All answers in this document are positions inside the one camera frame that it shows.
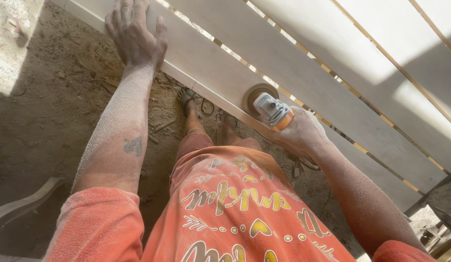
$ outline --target tattoo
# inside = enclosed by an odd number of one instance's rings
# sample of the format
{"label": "tattoo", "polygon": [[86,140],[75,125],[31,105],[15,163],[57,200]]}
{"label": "tattoo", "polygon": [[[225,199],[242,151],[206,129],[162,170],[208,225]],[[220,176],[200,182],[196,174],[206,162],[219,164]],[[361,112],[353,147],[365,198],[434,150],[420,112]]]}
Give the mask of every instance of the tattoo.
{"label": "tattoo", "polygon": [[135,152],[136,157],[141,157],[143,146],[141,145],[141,136],[135,138],[135,139],[124,139],[124,141],[127,143],[123,150],[129,154],[131,152]]}

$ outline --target left hand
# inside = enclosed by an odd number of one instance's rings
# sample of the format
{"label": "left hand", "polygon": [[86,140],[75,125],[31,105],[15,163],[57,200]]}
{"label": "left hand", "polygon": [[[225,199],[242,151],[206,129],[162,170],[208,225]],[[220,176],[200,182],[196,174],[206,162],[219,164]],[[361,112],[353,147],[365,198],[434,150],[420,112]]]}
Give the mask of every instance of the left hand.
{"label": "left hand", "polygon": [[167,50],[167,25],[159,16],[156,37],[146,28],[147,0],[116,0],[106,15],[106,28],[114,39],[120,58],[127,66],[156,66]]}

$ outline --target right hand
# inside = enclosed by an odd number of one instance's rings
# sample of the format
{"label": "right hand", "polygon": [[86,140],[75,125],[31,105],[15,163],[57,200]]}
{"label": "right hand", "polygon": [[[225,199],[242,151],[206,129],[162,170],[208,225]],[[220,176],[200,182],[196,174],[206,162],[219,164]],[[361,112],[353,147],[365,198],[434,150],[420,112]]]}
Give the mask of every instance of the right hand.
{"label": "right hand", "polygon": [[156,37],[146,28],[147,0],[116,0],[106,15],[106,28],[114,39],[120,58],[127,66],[159,68],[167,50],[164,17],[156,21]]}
{"label": "right hand", "polygon": [[273,134],[272,138],[277,142],[287,144],[299,153],[299,156],[308,152],[310,155],[330,145],[326,131],[318,119],[309,111],[291,106],[295,114],[288,127]]}

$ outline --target person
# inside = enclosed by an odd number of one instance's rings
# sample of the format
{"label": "person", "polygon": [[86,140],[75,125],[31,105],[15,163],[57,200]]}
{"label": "person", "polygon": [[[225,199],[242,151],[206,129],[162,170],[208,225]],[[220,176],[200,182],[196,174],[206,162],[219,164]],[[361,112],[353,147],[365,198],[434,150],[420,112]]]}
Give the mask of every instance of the person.
{"label": "person", "polygon": [[[233,117],[224,121],[227,146],[213,145],[186,89],[178,94],[186,136],[170,177],[170,201],[143,251],[137,191],[149,150],[148,98],[168,45],[163,17],[156,37],[147,31],[147,8],[142,0],[117,0],[106,16],[126,68],[83,153],[44,261],[354,261],[258,142],[234,134]],[[328,140],[316,117],[292,110],[295,117],[274,139],[321,167],[369,256],[434,261],[401,212]]]}

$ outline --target dusty ground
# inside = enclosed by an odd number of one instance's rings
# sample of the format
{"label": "dusty ground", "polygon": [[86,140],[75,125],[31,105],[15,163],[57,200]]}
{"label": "dusty ground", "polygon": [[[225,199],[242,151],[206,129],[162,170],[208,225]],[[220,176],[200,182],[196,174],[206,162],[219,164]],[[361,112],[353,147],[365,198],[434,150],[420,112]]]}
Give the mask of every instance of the dusty ground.
{"label": "dusty ground", "polygon": [[[80,157],[111,98],[112,88],[103,85],[104,77],[118,82],[123,72],[110,39],[52,2],[46,1],[39,15],[43,2],[0,0],[0,206],[33,194],[51,176],[66,178],[36,212],[0,229],[0,254],[33,258],[46,251]],[[17,13],[22,25],[29,14],[31,28],[22,26],[25,37],[10,32],[15,27],[10,17],[6,20],[9,12]],[[144,242],[169,200],[169,175],[185,121],[176,101],[177,87],[164,73],[159,71],[155,76],[158,81],[153,84],[149,102],[150,130],[167,120],[177,120],[151,132],[159,144],[148,141],[139,188],[146,226]],[[25,92],[19,96],[3,94],[12,88],[15,94],[23,88]],[[199,113],[213,141],[221,125],[216,121],[217,113],[223,112],[216,107],[211,116]],[[236,130],[243,138],[258,140],[284,171],[292,173],[293,162],[282,148],[243,123]],[[306,171],[293,179],[292,185],[355,258],[363,253],[321,172]]]}

